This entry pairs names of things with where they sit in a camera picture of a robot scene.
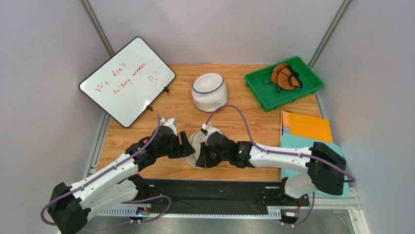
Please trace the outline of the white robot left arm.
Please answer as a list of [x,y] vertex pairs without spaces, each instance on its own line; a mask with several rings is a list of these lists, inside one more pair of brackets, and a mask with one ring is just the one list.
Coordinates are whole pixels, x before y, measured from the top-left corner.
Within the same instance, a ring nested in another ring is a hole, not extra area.
[[174,124],[165,122],[97,173],[71,185],[56,185],[50,202],[41,211],[41,219],[57,226],[63,234],[76,234],[108,208],[124,202],[148,201],[143,194],[148,185],[139,171],[160,157],[176,159],[193,153],[195,149],[186,133],[177,132]]

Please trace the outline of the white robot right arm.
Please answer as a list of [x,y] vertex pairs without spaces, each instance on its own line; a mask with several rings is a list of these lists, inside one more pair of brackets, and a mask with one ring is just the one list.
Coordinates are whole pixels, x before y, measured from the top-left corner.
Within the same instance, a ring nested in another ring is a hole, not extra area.
[[220,132],[194,137],[192,146],[199,146],[194,166],[213,168],[228,162],[237,168],[275,167],[299,172],[281,180],[280,192],[291,198],[320,191],[341,196],[344,191],[346,160],[323,142],[311,147],[281,148],[251,141],[235,142]]

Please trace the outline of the beige-trimmed white mesh bag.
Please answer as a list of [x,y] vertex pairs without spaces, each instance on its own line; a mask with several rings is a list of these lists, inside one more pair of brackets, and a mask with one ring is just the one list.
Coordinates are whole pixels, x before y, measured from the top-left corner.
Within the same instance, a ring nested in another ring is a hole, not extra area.
[[185,157],[185,160],[187,163],[195,168],[208,168],[208,165],[204,161],[204,157],[202,156],[201,160],[199,160],[199,157],[201,155],[202,149],[201,144],[205,143],[205,136],[201,131],[198,131],[194,134],[192,134],[189,137],[189,142],[192,145],[192,147],[195,149],[195,153],[193,153],[190,156]]

